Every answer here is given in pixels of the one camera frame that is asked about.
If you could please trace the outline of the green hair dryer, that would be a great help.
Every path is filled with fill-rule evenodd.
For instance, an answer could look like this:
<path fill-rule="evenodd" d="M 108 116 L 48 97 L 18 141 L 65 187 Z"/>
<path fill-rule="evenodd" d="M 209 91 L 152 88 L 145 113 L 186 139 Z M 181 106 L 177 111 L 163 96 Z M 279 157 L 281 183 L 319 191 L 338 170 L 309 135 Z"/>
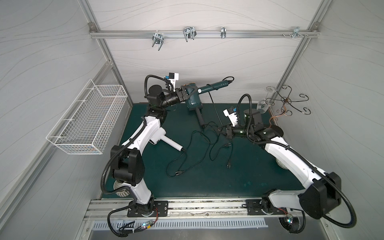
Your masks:
<path fill-rule="evenodd" d="M 203 107 L 203 104 L 201 102 L 200 95 L 227 87 L 232 82 L 233 80 L 222 80 L 220 82 L 217 82 L 214 84 L 207 84 L 206 86 L 199 87 L 199 88 L 195 83 L 190 83 L 182 86 L 182 89 L 187 94 L 187 100 L 186 100 L 187 108 L 190 111 L 193 111 L 195 109 L 201 109 Z"/>

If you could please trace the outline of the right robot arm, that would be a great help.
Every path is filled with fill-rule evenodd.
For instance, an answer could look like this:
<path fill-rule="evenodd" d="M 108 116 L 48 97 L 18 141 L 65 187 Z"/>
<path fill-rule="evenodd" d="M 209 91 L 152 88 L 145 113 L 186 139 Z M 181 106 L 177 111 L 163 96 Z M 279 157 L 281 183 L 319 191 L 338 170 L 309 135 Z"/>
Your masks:
<path fill-rule="evenodd" d="M 261 113 L 252 106 L 241 112 L 240 107 L 223 111 L 230 124 L 224 126 L 228 139 L 241 137 L 256 144 L 274 156 L 281 168 L 289 170 L 302 184 L 303 190 L 283 191 L 272 189 L 262 195 L 258 207 L 266 215 L 278 209 L 300 211 L 313 219 L 324 218 L 332 224 L 350 229 L 357 224 L 357 214 L 347 196 L 342 192 L 342 180 L 334 172 L 327 173 L 318 168 L 294 150 L 283 138 L 283 130 L 276 125 L 263 124 Z M 351 219 L 348 223 L 338 222 L 327 214 L 345 203 Z"/>

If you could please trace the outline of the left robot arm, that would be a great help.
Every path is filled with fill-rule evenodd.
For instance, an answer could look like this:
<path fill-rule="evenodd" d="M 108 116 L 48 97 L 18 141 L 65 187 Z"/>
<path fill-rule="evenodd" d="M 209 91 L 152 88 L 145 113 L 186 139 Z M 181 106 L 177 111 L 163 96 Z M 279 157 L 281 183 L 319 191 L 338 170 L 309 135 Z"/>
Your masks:
<path fill-rule="evenodd" d="M 134 134 L 121 146 L 112 148 L 111 158 L 101 177 L 100 186 L 103 194 L 128 192 L 135 204 L 153 209 L 154 197 L 144 180 L 145 165 L 142 154 L 148 143 L 155 145 L 159 141 L 164 141 L 180 152 L 185 150 L 166 137 L 166 131 L 162 128 L 167 116 L 166 108 L 186 100 L 184 92 L 176 88 L 178 79 L 177 73 L 169 73 L 162 78 L 166 83 L 166 89 L 159 85 L 150 88 L 144 85 L 145 97 L 149 101 L 147 113 Z"/>

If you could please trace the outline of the black hair dryer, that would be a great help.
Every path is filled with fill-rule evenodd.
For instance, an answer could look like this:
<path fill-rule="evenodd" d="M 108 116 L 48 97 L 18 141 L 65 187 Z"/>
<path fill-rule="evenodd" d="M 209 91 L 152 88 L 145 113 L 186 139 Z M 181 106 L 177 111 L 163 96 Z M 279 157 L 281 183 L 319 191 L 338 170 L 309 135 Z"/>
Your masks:
<path fill-rule="evenodd" d="M 196 109 L 195 109 L 195 112 L 196 112 L 196 115 L 197 115 L 197 118 L 198 118 L 200 127 L 201 127 L 202 129 L 205 128 L 206 123 L 205 123 L 204 118 L 203 118 L 202 107 L 198 107 L 198 108 L 196 108 Z"/>

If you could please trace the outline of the white hair dryer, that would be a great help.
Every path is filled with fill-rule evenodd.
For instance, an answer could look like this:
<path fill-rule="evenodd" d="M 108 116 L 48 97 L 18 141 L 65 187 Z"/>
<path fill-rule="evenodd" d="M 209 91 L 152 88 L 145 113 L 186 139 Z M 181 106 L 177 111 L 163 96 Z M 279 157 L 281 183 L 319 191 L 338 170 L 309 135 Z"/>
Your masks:
<path fill-rule="evenodd" d="M 150 143 L 153 145 L 156 145 L 159 141 L 163 141 L 166 144 L 170 145 L 171 147 L 175 148 L 179 152 L 181 152 L 184 148 L 183 146 L 179 145 L 175 141 L 171 140 L 166 136 L 166 131 L 163 128 L 159 128 L 155 131 L 155 133 L 150 138 Z"/>

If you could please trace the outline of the clear wine glass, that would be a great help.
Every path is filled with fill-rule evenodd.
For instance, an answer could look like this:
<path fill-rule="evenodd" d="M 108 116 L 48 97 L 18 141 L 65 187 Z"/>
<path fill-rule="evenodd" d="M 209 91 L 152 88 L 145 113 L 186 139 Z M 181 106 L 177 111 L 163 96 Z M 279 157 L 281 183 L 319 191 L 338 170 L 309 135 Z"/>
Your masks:
<path fill-rule="evenodd" d="M 267 86 L 265 91 L 266 96 L 257 104 L 257 111 L 259 111 L 261 114 L 266 113 L 268 109 L 275 104 L 272 96 L 277 91 L 277 89 L 273 86 Z"/>

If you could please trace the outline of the green table mat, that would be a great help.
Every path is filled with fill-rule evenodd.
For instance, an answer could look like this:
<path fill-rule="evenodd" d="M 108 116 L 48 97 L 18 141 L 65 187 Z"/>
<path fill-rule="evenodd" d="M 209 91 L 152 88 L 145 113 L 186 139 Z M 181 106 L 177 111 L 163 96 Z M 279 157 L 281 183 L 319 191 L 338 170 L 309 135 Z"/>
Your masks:
<path fill-rule="evenodd" d="M 187 149 L 183 154 L 164 142 L 143 152 L 144 180 L 156 198 L 258 197 L 271 189 L 301 190 L 299 180 L 275 158 L 247 139 L 227 146 L 214 128 L 230 123 L 227 104 L 204 104 L 202 130 L 196 114 L 179 104 L 167 109 L 163 124 L 168 138 Z"/>

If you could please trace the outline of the metal hook clamp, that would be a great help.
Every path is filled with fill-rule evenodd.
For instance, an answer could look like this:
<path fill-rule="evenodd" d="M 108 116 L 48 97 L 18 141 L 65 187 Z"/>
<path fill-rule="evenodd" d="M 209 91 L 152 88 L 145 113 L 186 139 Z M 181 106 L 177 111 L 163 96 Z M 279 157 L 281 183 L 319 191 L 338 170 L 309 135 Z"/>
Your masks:
<path fill-rule="evenodd" d="M 152 47 L 155 45 L 158 45 L 158 51 L 161 50 L 162 46 L 164 44 L 164 37 L 159 32 L 156 32 L 152 36 Z"/>

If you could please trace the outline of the metal double hook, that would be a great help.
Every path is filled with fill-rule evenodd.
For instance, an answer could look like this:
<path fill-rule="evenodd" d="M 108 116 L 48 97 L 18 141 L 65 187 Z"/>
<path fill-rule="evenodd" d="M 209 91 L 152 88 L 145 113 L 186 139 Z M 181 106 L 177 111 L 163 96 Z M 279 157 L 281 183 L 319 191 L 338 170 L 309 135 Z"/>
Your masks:
<path fill-rule="evenodd" d="M 194 40 L 197 32 L 195 27 L 186 27 L 183 29 L 183 35 L 186 40 L 186 42 L 189 41 L 189 39 Z"/>

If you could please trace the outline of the small metal hook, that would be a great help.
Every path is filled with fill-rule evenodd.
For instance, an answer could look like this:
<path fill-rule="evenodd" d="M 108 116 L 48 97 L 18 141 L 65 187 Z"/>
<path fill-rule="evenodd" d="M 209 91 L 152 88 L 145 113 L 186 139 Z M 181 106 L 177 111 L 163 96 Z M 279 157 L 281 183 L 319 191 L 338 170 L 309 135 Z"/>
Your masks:
<path fill-rule="evenodd" d="M 226 27 L 221 27 L 221 39 L 225 39 L 227 35 Z"/>

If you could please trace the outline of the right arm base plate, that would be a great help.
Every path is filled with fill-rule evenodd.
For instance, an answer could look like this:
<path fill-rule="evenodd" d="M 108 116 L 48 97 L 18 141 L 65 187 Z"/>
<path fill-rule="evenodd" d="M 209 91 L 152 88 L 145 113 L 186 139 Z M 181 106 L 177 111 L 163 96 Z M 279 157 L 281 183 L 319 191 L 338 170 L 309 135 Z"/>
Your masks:
<path fill-rule="evenodd" d="M 246 209 L 247 215 L 250 216 L 288 214 L 286 209 L 274 207 L 272 203 L 265 198 L 246 200 L 245 204 L 242 204 L 242 208 Z"/>

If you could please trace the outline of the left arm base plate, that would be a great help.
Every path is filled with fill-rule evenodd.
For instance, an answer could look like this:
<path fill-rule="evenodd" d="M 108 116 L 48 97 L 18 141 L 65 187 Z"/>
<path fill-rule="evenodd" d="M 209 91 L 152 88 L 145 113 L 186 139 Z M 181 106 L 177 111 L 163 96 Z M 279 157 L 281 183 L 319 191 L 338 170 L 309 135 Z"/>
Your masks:
<path fill-rule="evenodd" d="M 149 201 L 146 205 L 134 204 L 129 208 L 128 218 L 139 217 L 166 217 L 168 215 L 168 201 Z"/>

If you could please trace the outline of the horizontal aluminium rail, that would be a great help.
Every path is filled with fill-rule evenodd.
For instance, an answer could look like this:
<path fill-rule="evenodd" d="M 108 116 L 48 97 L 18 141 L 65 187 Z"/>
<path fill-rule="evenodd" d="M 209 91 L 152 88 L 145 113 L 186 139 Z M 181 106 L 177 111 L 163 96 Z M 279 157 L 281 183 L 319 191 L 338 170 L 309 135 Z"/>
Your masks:
<path fill-rule="evenodd" d="M 293 30 L 228 30 L 225 39 L 271 39 L 283 38 L 282 34 L 288 35 Z M 182 30 L 165 31 L 96 31 L 90 32 L 93 39 L 151 39 L 153 34 L 159 32 L 164 39 L 184 39 Z M 221 29 L 219 30 L 196 30 L 195 39 L 221 39 Z M 300 30 L 301 33 L 308 34 L 308 38 L 316 38 L 321 32 Z"/>

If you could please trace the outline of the right metal hook bracket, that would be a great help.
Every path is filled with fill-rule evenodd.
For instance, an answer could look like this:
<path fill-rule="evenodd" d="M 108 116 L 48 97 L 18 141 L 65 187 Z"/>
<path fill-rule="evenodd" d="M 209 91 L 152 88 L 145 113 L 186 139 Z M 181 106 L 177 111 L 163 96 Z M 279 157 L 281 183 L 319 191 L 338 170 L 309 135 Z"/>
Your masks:
<path fill-rule="evenodd" d="M 290 33 L 288 35 L 282 34 L 282 36 L 284 38 L 291 38 L 291 39 L 295 39 L 295 38 L 302 38 L 303 39 L 303 38 L 308 38 L 309 37 L 308 34 L 301 33 L 299 27 L 294 28 L 292 33 Z"/>

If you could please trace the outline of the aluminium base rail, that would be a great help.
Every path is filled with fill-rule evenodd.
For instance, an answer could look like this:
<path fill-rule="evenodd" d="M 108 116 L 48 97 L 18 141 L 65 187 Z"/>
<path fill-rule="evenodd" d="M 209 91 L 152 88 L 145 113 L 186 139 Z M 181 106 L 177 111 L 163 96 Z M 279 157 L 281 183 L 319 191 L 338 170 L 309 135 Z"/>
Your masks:
<path fill-rule="evenodd" d="M 131 198 L 91 200 L 83 220 L 106 220 L 109 212 L 127 206 Z M 260 202 L 260 197 L 245 198 L 158 198 L 167 201 L 165 219 L 251 218 L 247 200 Z"/>

